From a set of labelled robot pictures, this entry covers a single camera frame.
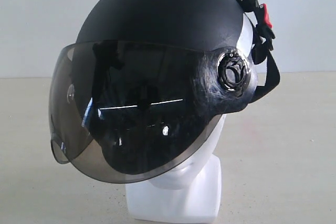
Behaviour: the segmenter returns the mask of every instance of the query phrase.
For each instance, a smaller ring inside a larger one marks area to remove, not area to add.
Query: chin strap
[[[257,19],[257,25],[251,22],[254,28],[252,59],[255,65],[264,62],[267,59],[266,82],[264,86],[257,86],[254,96],[250,103],[253,103],[267,95],[280,83],[279,69],[271,54],[273,51],[272,40],[275,35],[272,31],[267,5],[259,4],[258,0],[236,0],[244,12],[253,12]]]

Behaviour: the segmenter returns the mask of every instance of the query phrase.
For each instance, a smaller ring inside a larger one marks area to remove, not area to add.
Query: black helmet
[[[167,172],[199,149],[222,114],[278,85],[274,38],[257,0],[100,0],[55,67],[55,159],[108,183]],[[266,58],[259,87],[255,65]]]

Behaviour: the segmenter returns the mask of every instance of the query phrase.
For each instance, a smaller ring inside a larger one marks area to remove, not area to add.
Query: white mannequin head
[[[226,115],[222,115],[204,144],[187,160],[172,170],[149,180],[160,189],[178,190],[188,187],[210,159],[218,143]]]

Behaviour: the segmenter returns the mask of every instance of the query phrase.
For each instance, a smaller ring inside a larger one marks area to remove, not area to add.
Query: visor
[[[256,86],[251,55],[232,47],[70,45],[51,83],[51,148],[59,163],[96,180],[147,180],[195,153],[222,114],[247,106]]]

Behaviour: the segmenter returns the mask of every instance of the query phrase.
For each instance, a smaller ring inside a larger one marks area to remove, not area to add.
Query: table surface
[[[227,116],[215,223],[336,223],[335,81],[336,72],[283,74],[274,92]],[[54,161],[49,85],[0,79],[0,223],[147,223],[128,216],[123,185]]]

